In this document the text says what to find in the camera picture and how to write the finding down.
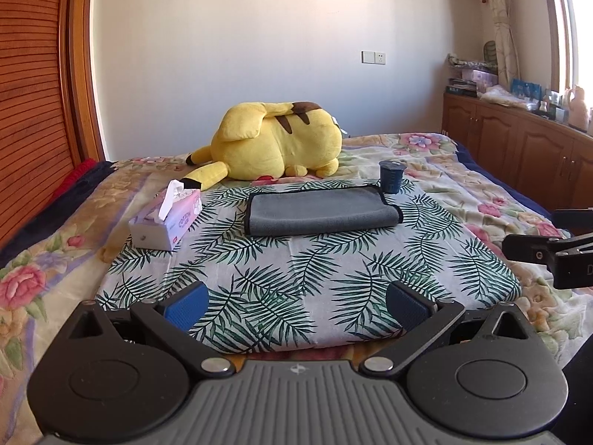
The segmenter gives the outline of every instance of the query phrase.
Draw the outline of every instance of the folded gray cloth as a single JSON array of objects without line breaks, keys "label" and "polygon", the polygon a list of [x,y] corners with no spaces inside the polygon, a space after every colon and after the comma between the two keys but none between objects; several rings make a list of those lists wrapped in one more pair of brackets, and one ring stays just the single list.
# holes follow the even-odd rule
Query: folded gray cloth
[{"label": "folded gray cloth", "polygon": [[401,209],[374,185],[252,194],[245,233],[253,236],[340,233],[401,223]]}]

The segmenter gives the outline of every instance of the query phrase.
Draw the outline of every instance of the metal screw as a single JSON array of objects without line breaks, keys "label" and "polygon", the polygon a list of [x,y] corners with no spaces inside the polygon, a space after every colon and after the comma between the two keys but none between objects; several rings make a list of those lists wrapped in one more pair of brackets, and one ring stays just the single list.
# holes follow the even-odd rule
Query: metal screw
[{"label": "metal screw", "polygon": [[365,360],[365,368],[376,373],[384,373],[393,368],[393,362],[383,356],[372,356]]},{"label": "metal screw", "polygon": [[201,366],[208,373],[224,373],[231,369],[231,362],[226,358],[206,358]]}]

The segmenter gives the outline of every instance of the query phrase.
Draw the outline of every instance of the window frame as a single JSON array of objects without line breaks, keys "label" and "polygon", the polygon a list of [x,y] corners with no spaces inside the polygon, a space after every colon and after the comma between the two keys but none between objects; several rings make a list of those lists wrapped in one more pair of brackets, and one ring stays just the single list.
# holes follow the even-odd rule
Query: window frame
[{"label": "window frame", "polygon": [[550,18],[551,82],[557,92],[573,88],[578,79],[578,41],[572,0],[546,0]]}]

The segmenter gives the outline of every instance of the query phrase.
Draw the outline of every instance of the wooden cabinet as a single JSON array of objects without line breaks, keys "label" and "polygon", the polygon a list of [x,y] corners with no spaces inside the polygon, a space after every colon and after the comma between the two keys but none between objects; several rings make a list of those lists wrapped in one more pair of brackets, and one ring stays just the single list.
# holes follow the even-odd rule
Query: wooden cabinet
[{"label": "wooden cabinet", "polygon": [[499,110],[478,106],[476,120],[476,161],[497,179],[508,182],[513,174],[513,157],[519,128],[517,118]]},{"label": "wooden cabinet", "polygon": [[445,99],[443,130],[450,138],[465,145],[468,149],[468,144],[472,138],[471,129],[475,121],[476,104],[474,102],[464,99]]},{"label": "wooden cabinet", "polygon": [[568,205],[568,167],[573,139],[547,123],[524,121],[519,128],[514,176],[508,182],[546,209]]},{"label": "wooden cabinet", "polygon": [[590,141],[574,142],[567,172],[570,208],[593,208],[593,139]]},{"label": "wooden cabinet", "polygon": [[443,131],[549,211],[593,207],[593,138],[519,109],[445,95]]}]

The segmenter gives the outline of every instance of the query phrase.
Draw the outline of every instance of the cabinet door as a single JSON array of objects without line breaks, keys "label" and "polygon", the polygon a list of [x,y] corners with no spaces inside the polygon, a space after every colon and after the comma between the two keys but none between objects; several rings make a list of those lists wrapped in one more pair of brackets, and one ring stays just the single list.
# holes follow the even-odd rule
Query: cabinet door
[{"label": "cabinet door", "polygon": [[450,138],[463,145],[470,139],[470,129],[476,117],[476,104],[462,98],[445,96],[443,130]]},{"label": "cabinet door", "polygon": [[508,182],[517,145],[518,118],[503,111],[478,106],[476,119],[480,129],[475,155],[477,163],[494,177]]},{"label": "cabinet door", "polygon": [[524,121],[518,132],[509,184],[553,211],[566,206],[573,139],[544,123]]},{"label": "cabinet door", "polygon": [[574,142],[568,180],[572,191],[569,207],[593,208],[593,139],[591,143]]}]

